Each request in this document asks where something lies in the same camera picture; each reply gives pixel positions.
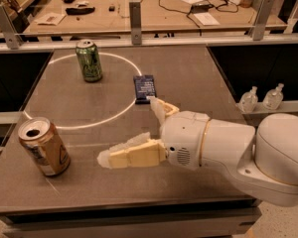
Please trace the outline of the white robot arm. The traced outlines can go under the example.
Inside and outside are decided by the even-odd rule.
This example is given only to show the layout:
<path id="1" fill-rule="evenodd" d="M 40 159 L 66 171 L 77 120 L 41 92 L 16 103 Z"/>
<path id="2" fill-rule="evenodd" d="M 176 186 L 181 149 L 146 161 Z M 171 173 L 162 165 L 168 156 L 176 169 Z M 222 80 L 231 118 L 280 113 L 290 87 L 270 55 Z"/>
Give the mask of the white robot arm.
<path id="1" fill-rule="evenodd" d="M 98 154 L 108 169 L 175 167 L 218 172 L 239 191 L 279 206 L 298 204 L 298 117 L 275 113 L 254 128 L 181 111 L 159 98 L 150 107 L 160 137 L 148 133 Z"/>

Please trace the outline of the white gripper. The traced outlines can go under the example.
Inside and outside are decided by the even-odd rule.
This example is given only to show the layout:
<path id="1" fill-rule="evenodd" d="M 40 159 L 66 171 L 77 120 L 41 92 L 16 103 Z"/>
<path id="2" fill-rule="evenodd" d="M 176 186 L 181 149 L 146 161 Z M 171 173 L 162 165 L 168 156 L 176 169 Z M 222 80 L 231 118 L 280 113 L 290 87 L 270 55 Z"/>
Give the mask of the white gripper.
<path id="1" fill-rule="evenodd" d="M 201 145 L 210 117 L 191 111 L 179 112 L 177 106 L 157 97 L 150 98 L 150 107 L 159 123 L 164 123 L 162 141 L 152 139 L 149 132 L 139 134 L 100 152 L 98 163 L 108 169 L 145 168 L 159 166 L 168 159 L 176 167 L 196 170 L 200 166 Z"/>

